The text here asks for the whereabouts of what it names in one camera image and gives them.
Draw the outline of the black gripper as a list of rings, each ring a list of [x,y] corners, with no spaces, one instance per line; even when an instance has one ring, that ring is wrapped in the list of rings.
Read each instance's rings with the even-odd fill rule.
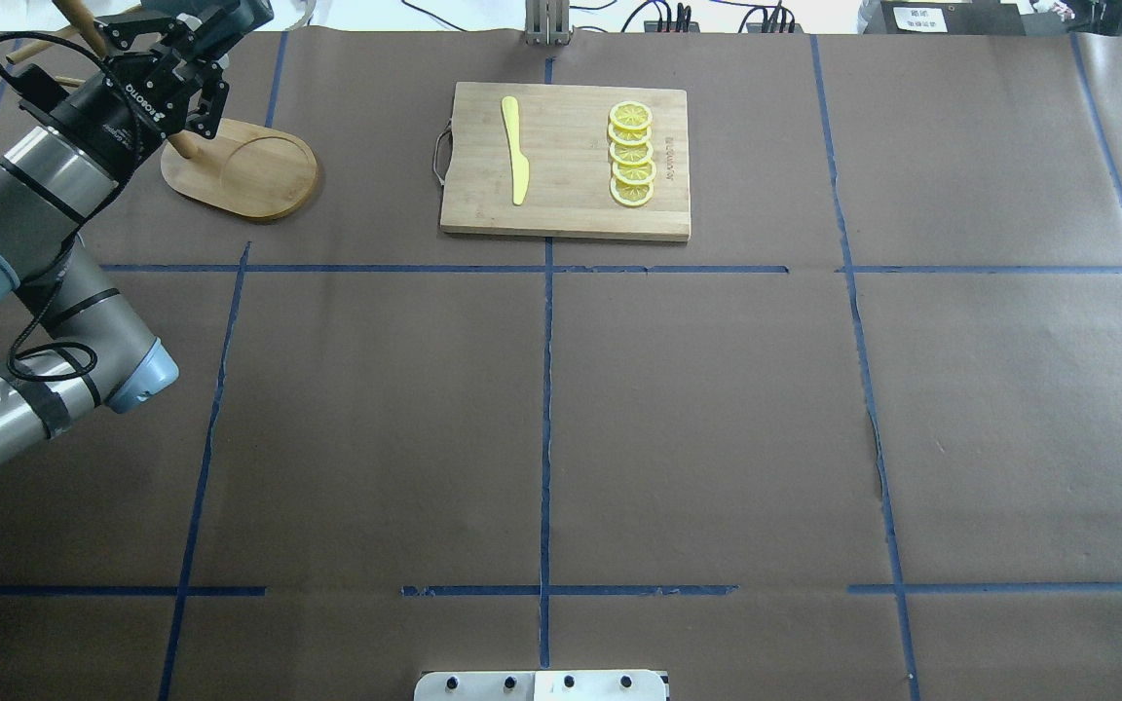
[[[50,126],[112,179],[125,182],[166,133],[182,126],[204,139],[218,133],[230,93],[224,61],[191,62],[193,75],[184,80],[174,59],[132,53],[138,37],[157,34],[162,55],[192,59],[192,13],[160,10],[99,15],[98,34],[105,40],[114,80],[96,74],[50,108]]]

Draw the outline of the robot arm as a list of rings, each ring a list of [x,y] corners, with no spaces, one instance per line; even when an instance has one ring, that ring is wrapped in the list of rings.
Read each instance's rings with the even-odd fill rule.
[[[268,1],[144,1],[93,18],[101,54],[50,36],[93,64],[75,89],[0,59],[0,79],[36,121],[0,157],[0,302],[15,296],[30,315],[0,356],[0,465],[102,405],[132,411],[177,379],[81,231],[171,137],[215,136],[228,54],[274,16]]]

